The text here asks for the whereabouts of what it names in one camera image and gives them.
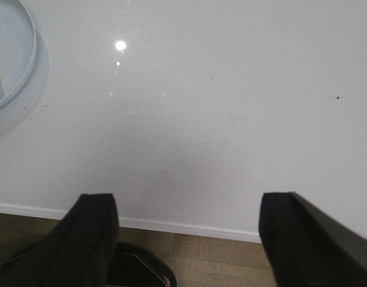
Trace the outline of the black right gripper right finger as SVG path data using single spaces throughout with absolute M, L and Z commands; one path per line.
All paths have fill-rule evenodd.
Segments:
M 259 236 L 277 286 L 367 286 L 367 240 L 295 192 L 262 196 Z

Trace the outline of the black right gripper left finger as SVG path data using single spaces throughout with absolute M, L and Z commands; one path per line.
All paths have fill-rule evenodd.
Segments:
M 0 286 L 103 286 L 117 240 L 113 195 L 83 194 L 28 253 L 4 265 Z

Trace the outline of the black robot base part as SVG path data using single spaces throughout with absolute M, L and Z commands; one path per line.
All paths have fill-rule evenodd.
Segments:
M 171 268 L 149 250 L 118 242 L 109 265 L 109 286 L 172 286 L 178 283 Z

